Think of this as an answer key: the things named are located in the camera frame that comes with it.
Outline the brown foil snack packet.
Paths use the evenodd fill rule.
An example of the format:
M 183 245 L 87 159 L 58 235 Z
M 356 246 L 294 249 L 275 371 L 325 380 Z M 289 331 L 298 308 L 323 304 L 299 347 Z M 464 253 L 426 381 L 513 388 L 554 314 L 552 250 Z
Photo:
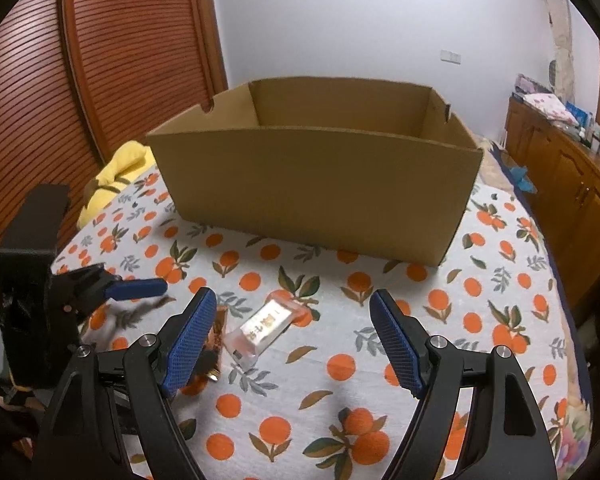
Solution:
M 217 382 L 221 375 L 221 356 L 226 331 L 227 306 L 219 306 L 204 346 L 194 367 L 193 378 L 207 378 Z

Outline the white small cake packet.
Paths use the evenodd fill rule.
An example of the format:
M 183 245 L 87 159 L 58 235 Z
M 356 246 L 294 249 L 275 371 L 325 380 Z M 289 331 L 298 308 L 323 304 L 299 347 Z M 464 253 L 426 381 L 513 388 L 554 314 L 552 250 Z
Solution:
M 225 336 L 224 347 L 239 368 L 251 370 L 283 331 L 305 314 L 299 301 L 272 292 L 260 309 Z

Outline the yellow cloth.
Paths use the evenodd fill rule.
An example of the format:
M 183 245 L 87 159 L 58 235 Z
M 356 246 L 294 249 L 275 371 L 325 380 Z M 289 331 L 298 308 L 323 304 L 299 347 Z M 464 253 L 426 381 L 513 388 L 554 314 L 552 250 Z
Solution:
M 99 174 L 85 185 L 76 228 L 84 229 L 118 194 L 154 165 L 155 157 L 149 146 L 137 141 L 123 143 Z

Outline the orange print tablecloth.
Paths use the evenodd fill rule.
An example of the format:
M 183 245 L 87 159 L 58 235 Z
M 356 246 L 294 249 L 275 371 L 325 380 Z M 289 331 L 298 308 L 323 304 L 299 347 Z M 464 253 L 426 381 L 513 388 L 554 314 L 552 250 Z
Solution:
M 197 378 L 173 411 L 210 479 L 377 479 L 416 406 L 370 322 L 387 289 L 405 314 L 458 348 L 511 348 L 538 400 L 560 478 L 584 461 L 591 411 L 585 367 L 538 226 L 484 144 L 479 177 L 441 266 L 281 242 L 183 220 L 161 174 L 148 170 L 76 234 L 56 273 L 102 264 L 127 280 L 163 278 L 160 299 L 110 301 L 82 326 L 99 350 L 158 330 L 201 287 L 227 330 L 273 296 L 302 315 L 249 370 L 223 356 L 218 379 Z

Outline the wooden louvered wardrobe door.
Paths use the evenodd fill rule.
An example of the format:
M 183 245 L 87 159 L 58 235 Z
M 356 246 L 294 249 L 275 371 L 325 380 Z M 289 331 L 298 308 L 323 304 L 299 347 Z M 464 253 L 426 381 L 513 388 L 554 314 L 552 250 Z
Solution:
M 18 0 L 0 24 L 0 239 L 31 188 L 70 188 L 227 86 L 213 0 Z

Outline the wooden sideboard cabinet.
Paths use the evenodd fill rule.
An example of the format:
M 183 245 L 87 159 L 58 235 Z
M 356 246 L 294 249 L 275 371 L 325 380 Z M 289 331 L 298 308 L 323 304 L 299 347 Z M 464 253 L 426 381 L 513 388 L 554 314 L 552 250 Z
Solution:
M 600 159 L 512 96 L 506 153 L 536 192 L 528 196 L 570 308 L 600 277 Z

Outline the brown cardboard box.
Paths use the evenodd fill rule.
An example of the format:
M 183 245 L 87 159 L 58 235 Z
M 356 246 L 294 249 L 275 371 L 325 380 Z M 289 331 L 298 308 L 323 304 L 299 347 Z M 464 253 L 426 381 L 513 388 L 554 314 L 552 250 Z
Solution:
M 342 77 L 250 81 L 147 141 L 185 220 L 426 266 L 483 158 L 433 88 Z

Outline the blue object near cabinet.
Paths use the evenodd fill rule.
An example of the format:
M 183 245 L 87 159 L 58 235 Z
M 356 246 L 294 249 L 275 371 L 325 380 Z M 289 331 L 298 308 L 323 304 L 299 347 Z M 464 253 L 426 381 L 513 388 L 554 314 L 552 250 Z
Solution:
M 509 174 L 512 177 L 513 185 L 521 192 L 535 194 L 536 187 L 528 177 L 528 168 L 521 166 L 513 166 L 509 169 Z

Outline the folded floral cloth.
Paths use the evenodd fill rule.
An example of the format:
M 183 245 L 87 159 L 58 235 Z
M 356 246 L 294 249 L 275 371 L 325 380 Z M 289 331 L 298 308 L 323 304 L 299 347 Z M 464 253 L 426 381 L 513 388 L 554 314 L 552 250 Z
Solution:
M 522 99 L 552 122 L 562 122 L 575 127 L 579 125 L 565 104 L 553 93 L 527 93 Z

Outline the white wall switch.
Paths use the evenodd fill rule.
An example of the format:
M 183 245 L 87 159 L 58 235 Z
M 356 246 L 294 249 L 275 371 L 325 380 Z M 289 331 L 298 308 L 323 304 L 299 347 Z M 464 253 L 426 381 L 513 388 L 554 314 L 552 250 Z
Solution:
M 452 51 L 441 50 L 440 60 L 445 63 L 460 65 L 460 63 L 462 62 L 462 56 Z

